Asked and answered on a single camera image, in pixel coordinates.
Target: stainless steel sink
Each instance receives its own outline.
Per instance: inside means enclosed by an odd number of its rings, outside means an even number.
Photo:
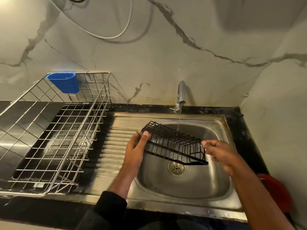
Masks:
[[[177,124],[165,124],[177,129]],[[201,139],[219,139],[209,128],[191,124],[179,124],[179,131]],[[138,181],[151,192],[176,198],[204,199],[224,196],[230,188],[230,177],[221,164],[181,165],[150,154],[144,159],[138,173]]]
[[[44,198],[96,203],[117,175],[130,137],[149,121],[156,121],[201,139],[224,140],[234,146],[223,116],[113,113],[102,125],[100,148],[91,152],[84,169],[83,186],[74,194],[47,195]],[[139,173],[128,193],[128,208],[220,219],[247,221],[231,178],[219,163],[206,156],[209,165],[182,166],[144,154]]]

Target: black granite countertop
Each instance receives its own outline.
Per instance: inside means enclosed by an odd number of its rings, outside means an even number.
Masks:
[[[109,111],[173,113],[170,110],[171,107],[164,105],[112,104]],[[256,174],[268,174],[268,170],[244,122],[240,108],[183,106],[182,113],[224,115],[238,153]],[[86,210],[91,206],[90,204],[39,198],[0,198],[0,219],[53,228],[75,229]],[[191,216],[127,209],[124,222],[126,226],[130,226],[129,229],[137,229],[153,221],[178,218],[191,218]],[[214,220],[205,217],[197,218],[210,223],[214,229],[248,229],[246,224],[233,221]]]

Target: blue plastic cup holder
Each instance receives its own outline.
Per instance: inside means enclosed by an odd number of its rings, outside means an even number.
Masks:
[[[78,93],[80,91],[75,73],[51,73],[46,78],[62,93]]]

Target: hand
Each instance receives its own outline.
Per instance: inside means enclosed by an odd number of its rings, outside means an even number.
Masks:
[[[234,168],[247,165],[237,151],[229,143],[221,140],[203,140],[201,142],[205,153],[212,155],[212,161],[223,165],[226,173],[230,176],[234,174]]]
[[[122,168],[130,173],[134,178],[138,174],[138,170],[143,160],[145,145],[150,138],[148,131],[135,133],[126,146],[126,154]]]

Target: red object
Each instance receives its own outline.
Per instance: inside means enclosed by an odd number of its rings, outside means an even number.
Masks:
[[[292,199],[284,184],[267,174],[257,174],[271,197],[283,213],[290,212]]]

